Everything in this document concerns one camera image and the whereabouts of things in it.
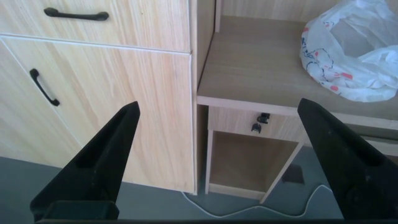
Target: power cord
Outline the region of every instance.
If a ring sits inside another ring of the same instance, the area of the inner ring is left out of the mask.
[[[272,208],[267,208],[267,207],[261,206],[261,205],[252,206],[252,207],[245,208],[245,209],[243,209],[243,210],[240,210],[240,211],[237,211],[237,212],[233,212],[233,213],[230,213],[230,214],[226,214],[226,215],[214,215],[214,214],[212,214],[212,213],[206,211],[204,208],[202,208],[200,205],[198,205],[196,202],[194,202],[194,201],[191,200],[190,198],[188,198],[187,195],[185,195],[184,192],[181,192],[181,193],[182,193],[182,195],[185,197],[185,199],[187,199],[190,203],[192,203],[194,206],[196,206],[196,208],[199,208],[199,209],[200,209],[201,211],[203,211],[205,214],[207,214],[207,215],[209,215],[209,216],[211,216],[211,217],[214,217],[214,218],[226,218],[226,217],[230,217],[230,216],[232,216],[232,215],[236,215],[236,214],[239,214],[239,213],[242,213],[242,212],[245,212],[245,211],[254,209],[254,208],[262,208],[262,209],[265,209],[265,210],[274,212],[274,213],[276,213],[276,214],[278,214],[278,215],[282,215],[282,216],[284,216],[284,217],[289,217],[289,218],[300,218],[300,217],[303,217],[303,216],[306,214],[307,209],[308,209],[308,205],[310,204],[310,201],[311,201],[313,195],[314,195],[315,192],[316,192],[319,188],[321,188],[321,187],[323,187],[323,188],[329,190],[330,192],[332,192],[331,189],[330,189],[329,187],[327,187],[327,186],[325,186],[325,185],[323,185],[323,184],[321,184],[321,185],[319,185],[318,187],[316,187],[316,189],[312,192],[311,196],[310,196],[310,197],[308,198],[308,200],[307,200],[307,204],[305,205],[304,212],[301,213],[300,215],[289,215],[289,214],[284,214],[284,213],[278,212],[277,210],[274,210],[274,209],[272,209]]]

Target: plastic bag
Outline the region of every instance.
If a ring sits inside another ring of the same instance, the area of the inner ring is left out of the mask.
[[[391,99],[398,90],[398,16],[384,0],[342,1],[305,26],[300,58],[342,97]]]

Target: black lock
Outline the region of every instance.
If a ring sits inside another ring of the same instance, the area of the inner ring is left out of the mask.
[[[261,113],[260,116],[257,117],[257,122],[251,126],[251,131],[257,131],[259,134],[261,133],[261,124],[268,124],[270,114],[269,113]]]
[[[260,134],[261,133],[261,125],[258,123],[253,124],[253,126],[251,126],[251,131],[257,131]]]
[[[262,124],[268,124],[269,116],[269,113],[261,113],[261,116],[257,117],[257,122]]]

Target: cabinet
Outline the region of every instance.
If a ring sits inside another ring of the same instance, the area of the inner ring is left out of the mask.
[[[338,1],[218,1],[216,32],[198,89],[207,105],[206,192],[265,201],[300,148],[310,146],[297,113],[302,98],[321,104],[396,161],[398,96],[348,101],[315,83],[299,59],[305,23]],[[397,12],[397,1],[388,1]],[[261,133],[252,132],[270,114]]]
[[[70,14],[107,12],[109,17],[49,17],[47,7]],[[198,113],[196,93],[214,9],[214,0],[0,1],[5,52],[0,72],[5,78],[15,69],[25,78],[2,82],[7,107],[2,107],[1,130],[22,123],[24,131],[0,137],[5,145],[0,156],[62,167],[122,106],[138,101],[141,117],[123,181],[197,193],[203,152],[198,146],[204,142],[197,127],[206,121],[198,124],[204,114]],[[15,68],[6,67],[11,62]],[[30,79],[32,69],[58,106]],[[30,90],[20,90],[28,84]],[[34,111],[28,114],[27,108]],[[19,144],[30,141],[19,151],[5,139],[9,136]],[[42,142],[35,142],[36,136]],[[62,146],[49,153],[52,143]]]
[[[3,41],[25,71],[39,71],[60,102],[54,110],[81,146],[122,106],[138,101],[141,117],[125,180],[169,189],[193,187],[186,181],[193,172],[192,139],[186,138],[192,135],[189,55],[17,38]]]
[[[0,156],[63,167],[80,145],[0,43]]]

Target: cabinet handle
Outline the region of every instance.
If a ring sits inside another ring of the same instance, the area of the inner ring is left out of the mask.
[[[109,14],[107,12],[99,12],[93,15],[79,15],[79,14],[68,14],[68,13],[58,12],[58,10],[51,7],[44,9],[44,13],[50,17],[88,19],[94,21],[105,21],[109,17]]]
[[[39,88],[39,90],[43,93],[43,95],[45,96],[45,98],[54,106],[58,106],[60,104],[60,102],[57,99],[51,100],[50,97],[48,96],[48,94],[46,94],[46,92],[43,90],[43,87],[40,85],[39,81],[37,81],[37,77],[39,77],[39,72],[36,69],[32,69],[30,72],[30,77],[32,77],[33,82],[36,83],[37,87]]]

